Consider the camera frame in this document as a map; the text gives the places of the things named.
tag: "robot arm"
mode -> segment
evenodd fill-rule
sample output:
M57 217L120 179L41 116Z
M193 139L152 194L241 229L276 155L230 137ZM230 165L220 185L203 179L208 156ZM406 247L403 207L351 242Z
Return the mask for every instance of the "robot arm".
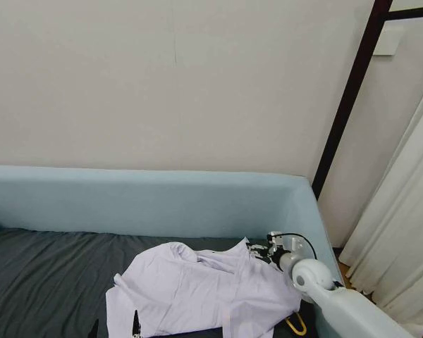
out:
M305 301L316 303L332 328L343 338L412 338L397 322L355 290L334 282L318 261L313 246L300 234L286 244L280 232L268 235L268 257L293 281ZM314 258L305 251L307 242Z
M297 262L293 266L292 279L296 289L321 308L326 321L342 337L412 338L359 292L334 286L331 272L316 259Z

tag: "wooden floor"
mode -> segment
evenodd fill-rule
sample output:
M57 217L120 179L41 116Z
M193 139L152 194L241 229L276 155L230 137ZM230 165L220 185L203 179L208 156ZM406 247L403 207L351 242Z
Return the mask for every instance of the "wooden floor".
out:
M350 267L347 266L347 265L345 265L345 264L343 264L343 263L340 263L340 262L338 262L338 267L340 268L340 272L341 272L341 274L343 276L343 280L345 281L345 286L348 289L352 289L353 286L351 285L350 280L345 276Z

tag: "bed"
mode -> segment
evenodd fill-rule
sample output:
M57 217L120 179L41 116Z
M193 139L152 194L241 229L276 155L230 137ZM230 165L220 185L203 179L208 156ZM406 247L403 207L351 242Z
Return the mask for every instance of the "bed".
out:
M173 240L225 250L271 230L302 233L341 279L303 177L0 166L0 337L87 337L96 319L107 337L105 291L136 254ZM337 337L316 315L319 336Z

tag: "white curtain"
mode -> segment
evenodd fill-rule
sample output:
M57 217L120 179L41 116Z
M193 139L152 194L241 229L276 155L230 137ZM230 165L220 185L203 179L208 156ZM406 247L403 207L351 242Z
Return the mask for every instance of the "white curtain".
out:
M423 330L423 99L340 261L356 289Z

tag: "light switch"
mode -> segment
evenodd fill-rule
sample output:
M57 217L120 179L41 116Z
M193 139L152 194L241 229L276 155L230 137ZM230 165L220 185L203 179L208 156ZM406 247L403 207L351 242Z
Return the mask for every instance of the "light switch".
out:
M404 34L403 26L384 26L381 36L379 37L373 55L392 56L395 55L396 49L400 44L400 40Z

